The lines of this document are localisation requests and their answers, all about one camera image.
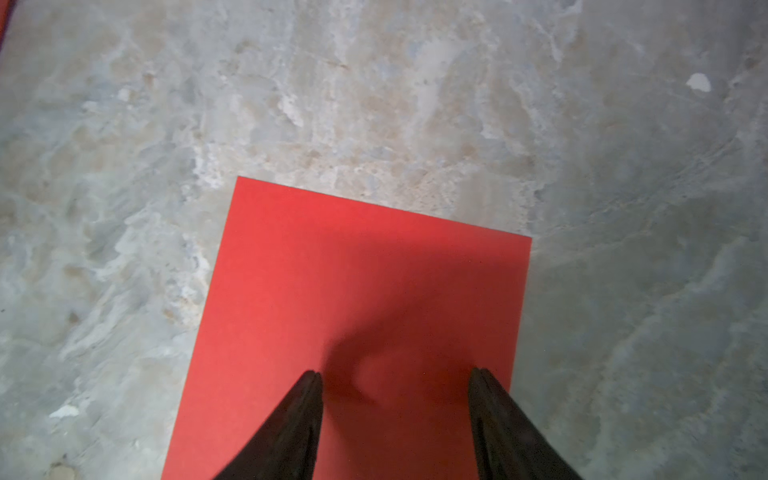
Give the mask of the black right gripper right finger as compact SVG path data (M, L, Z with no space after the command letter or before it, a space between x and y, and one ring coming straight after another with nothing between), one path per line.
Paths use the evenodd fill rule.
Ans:
M472 369L468 404L478 476L481 479L581 479L490 370Z

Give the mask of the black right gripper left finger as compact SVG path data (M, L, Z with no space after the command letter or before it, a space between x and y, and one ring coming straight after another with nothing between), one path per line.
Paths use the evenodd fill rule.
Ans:
M320 373L305 371L216 480L310 480L323 418Z

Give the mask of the red square paper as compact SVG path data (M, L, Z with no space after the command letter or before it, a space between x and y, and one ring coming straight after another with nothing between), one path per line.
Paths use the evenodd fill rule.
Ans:
M214 477L314 370L316 478L476 478L469 375L511 382L531 244L239 178L163 477Z
M3 44L15 0L0 0L0 44Z

